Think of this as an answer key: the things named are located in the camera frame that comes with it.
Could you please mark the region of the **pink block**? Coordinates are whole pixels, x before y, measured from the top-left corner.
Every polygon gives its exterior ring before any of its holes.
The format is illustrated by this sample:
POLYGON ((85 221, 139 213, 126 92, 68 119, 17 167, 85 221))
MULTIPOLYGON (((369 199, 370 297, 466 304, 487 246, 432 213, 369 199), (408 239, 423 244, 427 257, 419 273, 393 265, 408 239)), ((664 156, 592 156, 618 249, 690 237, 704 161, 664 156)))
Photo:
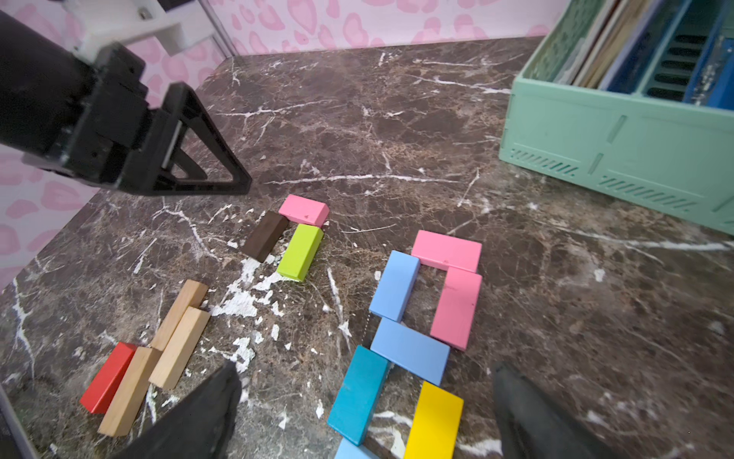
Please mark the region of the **pink block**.
POLYGON ((411 256, 421 263, 440 270, 449 268, 476 273, 482 244, 431 231, 418 231, 411 256))
POLYGON ((482 281, 477 273, 448 269, 430 330, 432 338, 466 351, 482 281))
POLYGON ((330 209, 324 203, 290 194, 278 213, 294 223, 321 228, 329 216, 330 209))

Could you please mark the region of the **green block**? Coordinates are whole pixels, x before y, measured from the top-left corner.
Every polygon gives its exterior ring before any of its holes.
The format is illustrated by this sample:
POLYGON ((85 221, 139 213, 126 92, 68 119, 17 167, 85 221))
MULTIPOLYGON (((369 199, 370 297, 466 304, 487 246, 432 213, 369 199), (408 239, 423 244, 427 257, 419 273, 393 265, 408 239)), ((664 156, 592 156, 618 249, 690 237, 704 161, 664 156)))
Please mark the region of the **green block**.
POLYGON ((307 277, 323 235, 323 230, 319 227, 299 224, 278 265, 277 273, 288 279, 303 281, 307 277))

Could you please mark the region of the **yellow block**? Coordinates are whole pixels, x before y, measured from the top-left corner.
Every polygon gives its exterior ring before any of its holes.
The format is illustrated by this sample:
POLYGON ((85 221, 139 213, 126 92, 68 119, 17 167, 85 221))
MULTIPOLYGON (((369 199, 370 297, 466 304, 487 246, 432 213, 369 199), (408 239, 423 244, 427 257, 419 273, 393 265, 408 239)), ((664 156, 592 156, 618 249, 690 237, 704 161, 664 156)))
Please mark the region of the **yellow block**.
POLYGON ((463 408, 463 399, 424 382, 404 458, 451 459, 463 408))

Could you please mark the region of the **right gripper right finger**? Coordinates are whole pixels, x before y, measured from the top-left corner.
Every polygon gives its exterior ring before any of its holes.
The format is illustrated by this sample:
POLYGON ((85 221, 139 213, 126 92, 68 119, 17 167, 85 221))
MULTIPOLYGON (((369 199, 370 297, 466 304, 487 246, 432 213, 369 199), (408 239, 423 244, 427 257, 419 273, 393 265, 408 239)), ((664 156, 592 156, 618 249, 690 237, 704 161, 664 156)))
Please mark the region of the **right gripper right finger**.
POLYGON ((511 363, 495 363, 492 378, 505 458, 619 457, 511 363))

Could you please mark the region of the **blue block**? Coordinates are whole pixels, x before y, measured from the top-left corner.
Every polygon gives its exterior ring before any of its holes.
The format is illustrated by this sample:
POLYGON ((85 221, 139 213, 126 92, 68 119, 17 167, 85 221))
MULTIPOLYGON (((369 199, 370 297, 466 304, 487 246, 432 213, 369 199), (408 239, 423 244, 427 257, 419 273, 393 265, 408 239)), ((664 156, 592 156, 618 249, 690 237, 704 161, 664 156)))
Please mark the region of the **blue block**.
POLYGON ((398 251, 391 252, 369 311, 383 319, 401 322, 420 265, 420 259, 414 256, 398 251))
POLYGON ((346 438, 339 443, 335 459, 380 459, 365 446, 357 446, 346 438))
POLYGON ((421 379, 440 386, 450 347, 391 319, 381 319, 371 350, 421 379))

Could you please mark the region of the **dark brown block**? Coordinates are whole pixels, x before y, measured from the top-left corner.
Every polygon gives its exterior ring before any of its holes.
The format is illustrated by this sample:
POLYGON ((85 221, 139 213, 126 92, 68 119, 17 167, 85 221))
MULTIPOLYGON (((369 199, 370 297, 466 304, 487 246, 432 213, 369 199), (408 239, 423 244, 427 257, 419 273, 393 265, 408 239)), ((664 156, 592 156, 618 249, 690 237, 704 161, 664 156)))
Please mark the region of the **dark brown block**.
POLYGON ((263 263, 288 225, 289 220, 285 216, 268 210, 247 239, 243 253, 263 263))

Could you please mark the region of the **pink block top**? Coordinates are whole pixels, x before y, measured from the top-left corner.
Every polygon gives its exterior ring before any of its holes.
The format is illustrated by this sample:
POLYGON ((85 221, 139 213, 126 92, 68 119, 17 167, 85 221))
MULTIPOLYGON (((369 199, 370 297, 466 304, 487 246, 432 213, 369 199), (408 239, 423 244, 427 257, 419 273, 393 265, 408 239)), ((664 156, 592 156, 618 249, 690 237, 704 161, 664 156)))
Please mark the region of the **pink block top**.
POLYGON ((449 268, 476 273, 482 244, 431 231, 418 231, 411 256, 421 263, 440 270, 449 268))

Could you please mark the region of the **teal block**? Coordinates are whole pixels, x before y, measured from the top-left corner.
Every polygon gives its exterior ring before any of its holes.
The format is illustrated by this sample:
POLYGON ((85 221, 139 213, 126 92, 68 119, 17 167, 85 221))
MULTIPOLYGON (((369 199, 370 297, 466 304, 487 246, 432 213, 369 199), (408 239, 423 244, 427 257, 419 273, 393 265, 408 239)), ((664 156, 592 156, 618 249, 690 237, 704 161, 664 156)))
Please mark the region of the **teal block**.
POLYGON ((389 367, 387 359, 361 345, 351 360, 328 426, 356 446, 367 434, 389 367))

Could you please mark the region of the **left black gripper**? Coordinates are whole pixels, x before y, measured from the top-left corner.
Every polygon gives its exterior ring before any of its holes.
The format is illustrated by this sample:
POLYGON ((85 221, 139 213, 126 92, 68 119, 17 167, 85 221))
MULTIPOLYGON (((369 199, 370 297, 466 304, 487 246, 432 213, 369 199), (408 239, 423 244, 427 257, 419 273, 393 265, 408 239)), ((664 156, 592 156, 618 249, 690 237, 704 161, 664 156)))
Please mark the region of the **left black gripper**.
POLYGON ((142 59, 104 48, 92 64, 1 15, 1 143, 30 166, 145 196, 246 195, 252 178, 195 91, 150 109, 142 59))

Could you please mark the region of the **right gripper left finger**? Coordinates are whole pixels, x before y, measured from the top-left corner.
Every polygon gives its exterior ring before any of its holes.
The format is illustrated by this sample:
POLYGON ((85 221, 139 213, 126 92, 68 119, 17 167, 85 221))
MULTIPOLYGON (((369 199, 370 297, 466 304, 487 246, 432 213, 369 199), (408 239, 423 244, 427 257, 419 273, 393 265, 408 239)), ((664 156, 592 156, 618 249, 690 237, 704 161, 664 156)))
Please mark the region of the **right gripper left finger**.
POLYGON ((225 458, 236 425, 242 384, 227 361, 118 458, 225 458))

